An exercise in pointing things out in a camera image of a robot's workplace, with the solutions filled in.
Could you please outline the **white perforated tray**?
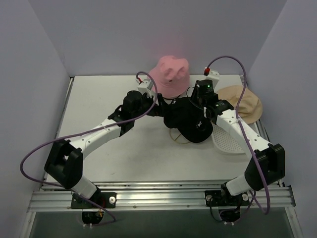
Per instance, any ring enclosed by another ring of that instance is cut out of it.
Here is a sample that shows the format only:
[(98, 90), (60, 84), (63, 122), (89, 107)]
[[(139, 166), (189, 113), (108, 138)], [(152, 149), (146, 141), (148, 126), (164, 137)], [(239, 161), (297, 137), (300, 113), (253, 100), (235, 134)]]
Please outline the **white perforated tray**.
[(216, 149), (227, 155), (242, 155), (245, 152), (238, 143), (221, 127), (213, 124), (213, 132), (211, 138)]

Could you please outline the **pink bucket hat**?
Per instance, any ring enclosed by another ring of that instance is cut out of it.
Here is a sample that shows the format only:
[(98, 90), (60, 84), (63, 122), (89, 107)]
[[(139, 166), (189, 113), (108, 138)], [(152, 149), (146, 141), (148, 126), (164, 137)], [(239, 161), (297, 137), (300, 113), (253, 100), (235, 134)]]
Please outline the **pink bucket hat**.
[(164, 56), (149, 75), (155, 81), (158, 93), (167, 99), (180, 96), (190, 85), (189, 63), (185, 58)]

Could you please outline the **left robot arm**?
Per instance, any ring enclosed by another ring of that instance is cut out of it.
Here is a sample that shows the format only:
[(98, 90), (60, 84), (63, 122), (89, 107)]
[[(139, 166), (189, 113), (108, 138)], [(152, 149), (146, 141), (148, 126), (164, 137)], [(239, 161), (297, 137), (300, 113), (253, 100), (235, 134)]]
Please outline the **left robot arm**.
[(74, 140), (54, 142), (44, 166), (45, 172), (62, 187), (82, 195), (82, 202), (87, 207), (96, 207), (100, 195), (97, 186), (83, 175), (84, 159), (110, 140), (130, 131), (135, 120), (148, 114), (154, 105), (155, 97), (149, 92), (129, 91), (123, 104), (91, 132), (76, 136)]

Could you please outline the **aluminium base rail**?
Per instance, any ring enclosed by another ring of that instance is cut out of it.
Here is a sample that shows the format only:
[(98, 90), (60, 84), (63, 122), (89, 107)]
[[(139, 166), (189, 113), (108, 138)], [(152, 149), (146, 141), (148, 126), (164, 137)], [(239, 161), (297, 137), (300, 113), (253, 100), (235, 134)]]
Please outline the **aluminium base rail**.
[[(110, 211), (202, 210), (208, 209), (208, 202), (213, 201), (207, 191), (217, 191), (218, 186), (211, 183), (105, 183), (101, 190), (114, 192), (115, 203)], [(70, 191), (44, 189), (33, 193), (28, 211), (74, 212), (74, 202)]]

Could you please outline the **beige bucket hat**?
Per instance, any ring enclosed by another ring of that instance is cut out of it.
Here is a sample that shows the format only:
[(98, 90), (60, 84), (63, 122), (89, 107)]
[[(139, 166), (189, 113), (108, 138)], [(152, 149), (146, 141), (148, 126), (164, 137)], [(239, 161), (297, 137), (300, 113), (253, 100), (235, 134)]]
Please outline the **beige bucket hat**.
[[(234, 85), (219, 89), (217, 94), (219, 99), (226, 100), (233, 107), (236, 107), (242, 90), (243, 86)], [(260, 119), (262, 113), (263, 106), (261, 101), (253, 92), (246, 88), (238, 107), (239, 116), (247, 124), (252, 124)]]

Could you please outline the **black baseball cap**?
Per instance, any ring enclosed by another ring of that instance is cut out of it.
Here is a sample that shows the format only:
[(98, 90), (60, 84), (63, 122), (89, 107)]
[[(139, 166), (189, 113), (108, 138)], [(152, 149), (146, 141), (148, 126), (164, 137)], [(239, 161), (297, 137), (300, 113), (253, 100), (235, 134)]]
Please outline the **black baseball cap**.
[(159, 94), (158, 105), (164, 125), (169, 129), (177, 129), (188, 141), (201, 143), (211, 136), (212, 123), (187, 97), (174, 99), (168, 104)]

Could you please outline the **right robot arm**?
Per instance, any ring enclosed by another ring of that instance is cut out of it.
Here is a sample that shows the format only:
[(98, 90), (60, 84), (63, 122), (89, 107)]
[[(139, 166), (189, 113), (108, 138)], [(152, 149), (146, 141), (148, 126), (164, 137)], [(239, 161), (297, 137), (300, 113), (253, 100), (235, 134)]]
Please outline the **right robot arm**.
[(250, 161), (245, 172), (226, 182), (220, 199), (230, 205), (249, 190), (268, 190), (268, 185), (285, 177), (285, 150), (256, 133), (227, 100), (220, 100), (210, 79), (197, 80), (189, 101), (200, 114), (227, 132)]

